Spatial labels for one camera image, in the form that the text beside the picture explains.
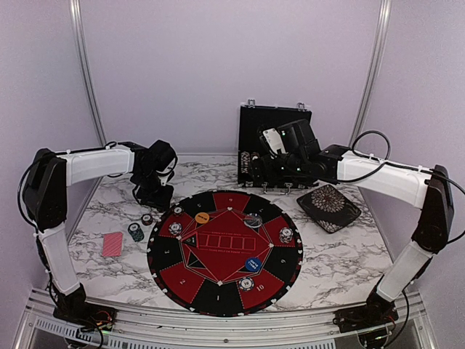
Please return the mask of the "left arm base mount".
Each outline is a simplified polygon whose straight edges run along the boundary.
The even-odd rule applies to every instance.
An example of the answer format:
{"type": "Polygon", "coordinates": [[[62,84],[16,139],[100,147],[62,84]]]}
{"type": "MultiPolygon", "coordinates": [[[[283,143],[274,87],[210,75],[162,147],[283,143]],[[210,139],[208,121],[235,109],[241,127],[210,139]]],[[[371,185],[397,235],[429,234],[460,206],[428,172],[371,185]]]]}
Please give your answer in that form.
{"type": "Polygon", "coordinates": [[[55,309],[53,316],[63,321],[82,325],[85,329],[111,329],[116,309],[86,301],[86,293],[80,288],[69,295],[51,293],[55,309]]]}

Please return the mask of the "aluminium corner post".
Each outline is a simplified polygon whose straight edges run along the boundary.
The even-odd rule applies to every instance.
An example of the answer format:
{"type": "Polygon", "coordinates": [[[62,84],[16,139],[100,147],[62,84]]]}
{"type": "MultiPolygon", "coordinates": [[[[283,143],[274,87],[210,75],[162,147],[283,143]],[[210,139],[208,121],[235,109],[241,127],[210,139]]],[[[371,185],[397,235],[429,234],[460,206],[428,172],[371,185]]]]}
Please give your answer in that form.
{"type": "Polygon", "coordinates": [[[349,139],[349,145],[353,145],[356,138],[361,135],[363,127],[368,119],[368,112],[371,104],[371,97],[374,91],[375,83],[382,65],[384,50],[387,41],[389,19],[391,17],[392,1],[381,0],[379,13],[376,23],[376,30],[373,40],[371,58],[368,65],[368,73],[361,96],[357,117],[349,139]]]}
{"type": "Polygon", "coordinates": [[[86,40],[84,35],[84,24],[81,16],[81,2],[79,0],[70,0],[70,15],[73,24],[73,31],[76,40],[76,49],[78,60],[81,67],[81,75],[84,82],[84,89],[89,104],[89,109],[92,117],[92,122],[97,135],[97,139],[101,145],[107,141],[105,130],[102,125],[100,111],[97,105],[97,98],[94,92],[92,83],[92,74],[89,66],[89,58],[86,50],[86,40]]]}

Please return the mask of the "white chip stack seat ten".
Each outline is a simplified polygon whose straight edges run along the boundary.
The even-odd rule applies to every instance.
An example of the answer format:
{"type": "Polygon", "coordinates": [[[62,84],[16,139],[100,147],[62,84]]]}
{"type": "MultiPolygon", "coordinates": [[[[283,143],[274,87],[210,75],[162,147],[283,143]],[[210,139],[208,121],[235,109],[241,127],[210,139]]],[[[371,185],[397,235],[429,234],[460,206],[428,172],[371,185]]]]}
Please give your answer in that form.
{"type": "Polygon", "coordinates": [[[241,278],[238,281],[238,287],[244,292],[251,291],[254,288],[254,280],[250,277],[241,278]]]}

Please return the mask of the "aluminium front rail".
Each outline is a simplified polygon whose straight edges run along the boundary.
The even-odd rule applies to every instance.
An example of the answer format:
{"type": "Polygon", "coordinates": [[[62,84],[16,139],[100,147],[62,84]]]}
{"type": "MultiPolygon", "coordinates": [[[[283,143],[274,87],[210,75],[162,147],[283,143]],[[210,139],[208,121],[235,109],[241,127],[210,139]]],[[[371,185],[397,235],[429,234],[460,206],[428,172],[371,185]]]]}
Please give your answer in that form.
{"type": "MultiPolygon", "coordinates": [[[[375,331],[340,332],[333,323],[335,307],[218,318],[188,310],[92,302],[117,310],[112,330],[104,333],[105,348],[361,348],[360,336],[375,331]]],[[[12,347],[65,348],[69,340],[84,348],[98,345],[98,335],[77,337],[77,325],[52,313],[48,292],[33,289],[12,347]]]]}

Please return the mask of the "round red black poker mat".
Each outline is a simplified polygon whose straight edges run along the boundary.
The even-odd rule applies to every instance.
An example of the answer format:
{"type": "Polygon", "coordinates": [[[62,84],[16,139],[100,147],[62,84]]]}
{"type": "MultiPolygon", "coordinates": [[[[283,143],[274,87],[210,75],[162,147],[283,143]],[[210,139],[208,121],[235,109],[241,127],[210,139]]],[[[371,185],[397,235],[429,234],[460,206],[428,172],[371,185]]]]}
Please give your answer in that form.
{"type": "Polygon", "coordinates": [[[274,305],[294,285],[302,267],[303,246],[292,219],[267,199],[233,190],[195,194],[173,205],[155,224],[147,243],[147,264],[159,289],[176,304],[207,316],[235,317],[274,305]],[[173,212],[176,206],[182,214],[173,212]],[[209,221],[198,224],[199,212],[209,221]],[[262,218],[259,228],[247,227],[248,214],[262,218]],[[173,236],[169,225],[182,224],[173,236]],[[291,228],[290,244],[279,232],[291,228]],[[249,272],[245,261],[258,257],[260,271],[249,272]],[[238,281],[250,277],[254,288],[244,292],[238,281]]]}

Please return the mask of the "clear round button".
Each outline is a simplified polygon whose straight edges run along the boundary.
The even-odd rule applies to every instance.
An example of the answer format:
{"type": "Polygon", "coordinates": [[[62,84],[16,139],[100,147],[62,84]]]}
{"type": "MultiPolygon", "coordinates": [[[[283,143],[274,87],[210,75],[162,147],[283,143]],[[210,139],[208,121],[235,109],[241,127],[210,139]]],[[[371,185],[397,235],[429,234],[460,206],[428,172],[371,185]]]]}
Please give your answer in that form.
{"type": "Polygon", "coordinates": [[[262,218],[258,214],[248,214],[243,219],[244,224],[249,228],[259,228],[262,225],[262,218]]]}

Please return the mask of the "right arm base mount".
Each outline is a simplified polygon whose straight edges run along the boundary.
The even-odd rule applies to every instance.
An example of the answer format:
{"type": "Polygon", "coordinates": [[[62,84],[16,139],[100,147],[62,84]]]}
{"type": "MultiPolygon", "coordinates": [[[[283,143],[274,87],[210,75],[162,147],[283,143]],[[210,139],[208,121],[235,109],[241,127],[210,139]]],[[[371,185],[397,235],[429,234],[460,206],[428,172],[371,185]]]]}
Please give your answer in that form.
{"type": "Polygon", "coordinates": [[[398,320],[395,303],[388,302],[377,293],[370,294],[366,304],[342,308],[334,312],[333,324],[341,333],[368,329],[398,320]]]}

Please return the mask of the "orange dealer button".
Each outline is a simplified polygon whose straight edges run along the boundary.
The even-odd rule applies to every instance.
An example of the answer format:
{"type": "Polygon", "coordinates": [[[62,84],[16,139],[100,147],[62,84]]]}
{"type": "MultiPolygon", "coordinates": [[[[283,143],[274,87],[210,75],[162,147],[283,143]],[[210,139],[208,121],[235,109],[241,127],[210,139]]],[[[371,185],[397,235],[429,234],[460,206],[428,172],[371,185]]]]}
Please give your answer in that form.
{"type": "Polygon", "coordinates": [[[205,224],[205,223],[207,223],[209,221],[209,214],[206,213],[206,212],[199,212],[195,216],[195,221],[198,224],[205,224]]]}

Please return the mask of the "black poker chip case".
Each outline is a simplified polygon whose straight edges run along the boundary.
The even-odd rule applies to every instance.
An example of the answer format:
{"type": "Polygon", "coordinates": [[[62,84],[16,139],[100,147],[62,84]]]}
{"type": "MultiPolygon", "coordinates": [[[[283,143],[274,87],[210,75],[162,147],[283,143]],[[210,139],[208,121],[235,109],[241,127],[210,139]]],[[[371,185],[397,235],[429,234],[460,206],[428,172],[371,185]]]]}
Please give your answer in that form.
{"type": "Polygon", "coordinates": [[[249,99],[240,105],[237,183],[243,188],[307,188],[312,182],[272,168],[277,156],[298,149],[296,124],[307,129],[312,111],[304,103],[294,108],[258,105],[249,99]]]}

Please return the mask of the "white chips row in case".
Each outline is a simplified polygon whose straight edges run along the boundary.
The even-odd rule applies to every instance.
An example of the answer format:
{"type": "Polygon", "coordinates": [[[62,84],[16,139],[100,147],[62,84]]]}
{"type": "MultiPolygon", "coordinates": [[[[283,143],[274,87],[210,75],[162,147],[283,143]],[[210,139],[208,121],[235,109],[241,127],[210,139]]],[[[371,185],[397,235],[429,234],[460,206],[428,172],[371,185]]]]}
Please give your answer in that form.
{"type": "Polygon", "coordinates": [[[250,175],[251,154],[248,151],[241,151],[238,155],[238,182],[252,181],[250,175]]]}

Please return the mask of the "red poker chip stack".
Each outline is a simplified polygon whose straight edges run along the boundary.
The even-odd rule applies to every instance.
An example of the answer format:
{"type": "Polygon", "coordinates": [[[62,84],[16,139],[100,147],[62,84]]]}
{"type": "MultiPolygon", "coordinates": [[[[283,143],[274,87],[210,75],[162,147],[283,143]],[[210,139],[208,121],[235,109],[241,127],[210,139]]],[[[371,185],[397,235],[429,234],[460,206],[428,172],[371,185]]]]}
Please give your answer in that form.
{"type": "Polygon", "coordinates": [[[144,214],[141,216],[141,223],[144,226],[149,226],[153,224],[153,216],[151,214],[144,214]]]}

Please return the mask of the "green poker chip stack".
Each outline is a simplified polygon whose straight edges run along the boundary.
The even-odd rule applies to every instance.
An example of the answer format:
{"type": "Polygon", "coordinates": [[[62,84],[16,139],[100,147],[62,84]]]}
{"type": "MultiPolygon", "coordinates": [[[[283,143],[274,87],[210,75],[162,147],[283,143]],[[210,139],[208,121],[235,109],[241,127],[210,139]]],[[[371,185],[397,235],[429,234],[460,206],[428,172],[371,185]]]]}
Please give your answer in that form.
{"type": "Polygon", "coordinates": [[[133,222],[128,226],[128,232],[134,242],[141,242],[145,237],[140,224],[137,222],[133,222]]]}

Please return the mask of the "white chip stack seat eight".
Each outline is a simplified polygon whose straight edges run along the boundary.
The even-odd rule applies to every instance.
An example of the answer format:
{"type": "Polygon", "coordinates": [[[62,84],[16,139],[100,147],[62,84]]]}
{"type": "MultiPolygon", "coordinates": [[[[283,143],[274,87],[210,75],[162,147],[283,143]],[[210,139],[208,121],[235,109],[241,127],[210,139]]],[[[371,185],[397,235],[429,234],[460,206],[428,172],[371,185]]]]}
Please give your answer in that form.
{"type": "Polygon", "coordinates": [[[291,228],[282,228],[279,232],[279,240],[282,244],[290,244],[293,240],[294,232],[291,228]]]}

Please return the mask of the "white chip stack seat four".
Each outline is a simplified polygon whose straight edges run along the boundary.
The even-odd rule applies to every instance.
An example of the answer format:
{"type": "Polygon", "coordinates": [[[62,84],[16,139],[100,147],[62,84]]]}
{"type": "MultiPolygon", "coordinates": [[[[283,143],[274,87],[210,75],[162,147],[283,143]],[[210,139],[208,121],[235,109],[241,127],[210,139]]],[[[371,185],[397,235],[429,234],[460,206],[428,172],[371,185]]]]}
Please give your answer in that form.
{"type": "Polygon", "coordinates": [[[179,236],[182,233],[182,224],[180,222],[173,222],[169,225],[169,232],[173,236],[179,236]]]}

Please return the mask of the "blue blind button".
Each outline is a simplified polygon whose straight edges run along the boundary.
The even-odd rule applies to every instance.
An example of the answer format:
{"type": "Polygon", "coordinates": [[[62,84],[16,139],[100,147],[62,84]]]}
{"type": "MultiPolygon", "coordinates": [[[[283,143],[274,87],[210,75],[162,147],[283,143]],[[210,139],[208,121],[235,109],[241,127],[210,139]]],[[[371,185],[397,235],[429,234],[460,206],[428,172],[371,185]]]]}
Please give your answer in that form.
{"type": "Polygon", "coordinates": [[[250,257],[245,261],[245,269],[249,272],[260,271],[262,267],[262,261],[258,257],[250,257]]]}

